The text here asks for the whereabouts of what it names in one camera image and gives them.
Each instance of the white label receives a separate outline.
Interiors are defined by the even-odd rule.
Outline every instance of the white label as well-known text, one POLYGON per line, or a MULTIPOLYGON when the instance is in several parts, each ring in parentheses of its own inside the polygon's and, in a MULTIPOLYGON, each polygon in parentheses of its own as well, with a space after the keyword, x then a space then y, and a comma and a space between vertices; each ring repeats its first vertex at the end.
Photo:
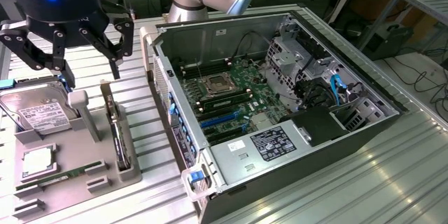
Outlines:
POLYGON ((58 102, 18 110, 35 131, 49 130, 67 124, 67 118, 58 102))
POLYGON ((215 36, 225 35, 225 34, 226 34, 226 29, 215 30, 215 36))
POLYGON ((233 151, 235 151, 235 150, 243 148, 245 145, 243 145, 242 140, 237 140, 235 142, 227 144, 227 147, 229 147, 230 151, 233 152, 233 151))

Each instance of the hard drive label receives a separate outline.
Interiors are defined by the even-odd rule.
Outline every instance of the hard drive label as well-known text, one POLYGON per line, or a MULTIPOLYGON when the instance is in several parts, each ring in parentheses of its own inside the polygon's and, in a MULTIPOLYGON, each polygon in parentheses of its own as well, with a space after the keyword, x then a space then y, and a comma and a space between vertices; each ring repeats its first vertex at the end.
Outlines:
POLYGON ((67 124, 67 118, 58 102, 18 110, 35 131, 49 130, 67 124))
POLYGON ((277 157, 295 150, 281 126, 250 136, 250 139, 263 161, 274 160, 277 157))

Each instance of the sticker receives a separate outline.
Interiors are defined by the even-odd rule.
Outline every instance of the sticker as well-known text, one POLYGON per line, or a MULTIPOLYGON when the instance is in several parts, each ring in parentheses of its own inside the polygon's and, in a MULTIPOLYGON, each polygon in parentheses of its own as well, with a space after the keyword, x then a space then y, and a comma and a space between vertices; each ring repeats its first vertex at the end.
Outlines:
POLYGON ((213 105, 213 108, 214 107, 218 107, 218 106, 222 106, 222 105, 225 105, 225 104, 229 104, 231 101, 229 100, 229 101, 225 101, 225 102, 219 102, 219 103, 215 103, 214 105, 213 105))
POLYGON ((18 110, 35 131, 49 130, 67 124, 67 118, 58 102, 18 110))
POLYGON ((225 34, 226 34, 226 29, 215 30, 215 36, 225 35, 225 34))
POLYGON ((179 129, 178 126, 171 127, 171 130, 173 130, 173 134, 175 137, 175 142, 177 142, 177 146, 179 149, 179 153, 183 156, 185 165, 189 168, 194 165, 194 157, 190 154, 190 148, 189 148, 187 142, 183 139, 182 130, 179 129))
POLYGON ((281 126, 250 136, 250 139, 263 161, 270 161, 295 150, 281 126))
POLYGON ((230 151, 233 152, 233 151, 235 151, 235 150, 243 148, 245 145, 243 145, 242 140, 237 140, 235 142, 227 144, 227 147, 229 147, 230 151))

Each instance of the green circuit board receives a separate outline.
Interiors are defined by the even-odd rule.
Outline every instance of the green circuit board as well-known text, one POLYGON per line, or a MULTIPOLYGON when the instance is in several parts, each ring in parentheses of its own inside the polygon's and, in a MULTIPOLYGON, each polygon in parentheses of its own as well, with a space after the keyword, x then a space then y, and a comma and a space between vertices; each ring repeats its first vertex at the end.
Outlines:
POLYGON ((251 133, 259 130, 263 126, 275 124, 279 118, 287 114, 283 105, 274 96, 274 92, 269 88, 267 84, 262 83, 262 75, 259 72, 262 72, 263 69, 259 70, 254 65, 247 64, 247 61, 245 61, 246 60, 237 59, 226 72, 179 81, 199 124, 201 122, 219 119, 222 116, 234 112, 237 113, 237 116, 230 121, 225 121, 202 128, 206 139, 211 145, 225 142, 226 140, 246 133, 251 133), (219 92, 218 94, 210 94, 210 89, 218 91, 221 88, 219 85, 210 87, 213 85, 211 78, 218 81, 222 81, 225 78, 225 83, 227 85, 225 88, 231 90, 219 92), (250 90, 250 93, 241 94, 241 92, 246 89, 250 90), (214 101, 206 103, 206 100, 210 98, 214 99, 214 101), (205 111, 198 111, 198 101, 202 103, 201 106, 205 111), (209 114, 213 114, 214 111, 218 113, 218 109, 226 110, 225 115, 218 115, 207 118, 206 120, 199 120, 201 116, 206 115, 206 112, 209 114))

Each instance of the cpu socket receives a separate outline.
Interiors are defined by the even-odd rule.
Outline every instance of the cpu socket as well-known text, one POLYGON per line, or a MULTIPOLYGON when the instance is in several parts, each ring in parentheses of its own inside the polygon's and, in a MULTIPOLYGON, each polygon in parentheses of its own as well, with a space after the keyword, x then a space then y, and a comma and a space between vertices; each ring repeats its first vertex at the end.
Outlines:
POLYGON ((214 74, 202 78, 202 82, 206 88, 207 96, 231 91, 235 89, 235 85, 230 79, 227 73, 214 74))

